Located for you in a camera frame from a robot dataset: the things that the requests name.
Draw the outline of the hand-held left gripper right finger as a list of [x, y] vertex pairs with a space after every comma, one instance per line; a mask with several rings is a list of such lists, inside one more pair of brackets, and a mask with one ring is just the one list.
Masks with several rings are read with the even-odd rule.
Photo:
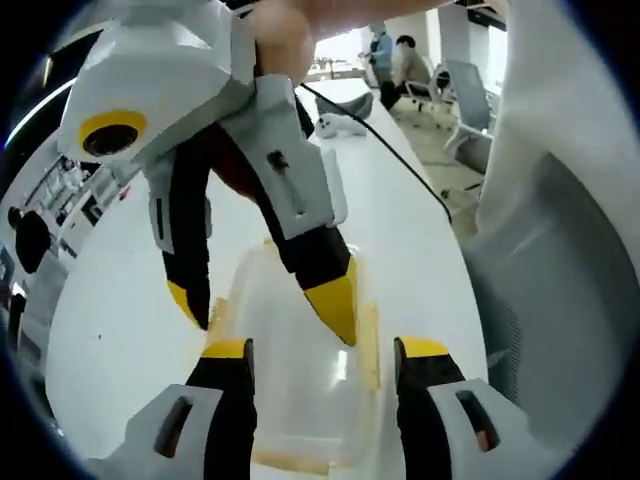
[[466, 379], [442, 343], [394, 339], [396, 421], [408, 479], [537, 479], [524, 413], [482, 379]]

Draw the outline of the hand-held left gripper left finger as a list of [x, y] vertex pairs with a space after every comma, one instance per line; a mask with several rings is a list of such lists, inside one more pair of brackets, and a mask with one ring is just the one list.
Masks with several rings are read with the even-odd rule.
[[127, 422], [101, 460], [103, 479], [248, 479], [257, 427], [254, 345], [207, 346], [184, 384], [172, 384]]

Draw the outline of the person's right hand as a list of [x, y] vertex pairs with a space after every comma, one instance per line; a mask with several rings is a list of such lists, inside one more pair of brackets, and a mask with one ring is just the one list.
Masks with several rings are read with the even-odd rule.
[[261, 71], [285, 75], [299, 85], [311, 67], [317, 42], [445, 4], [440, 0], [260, 1], [246, 20], [254, 33]]

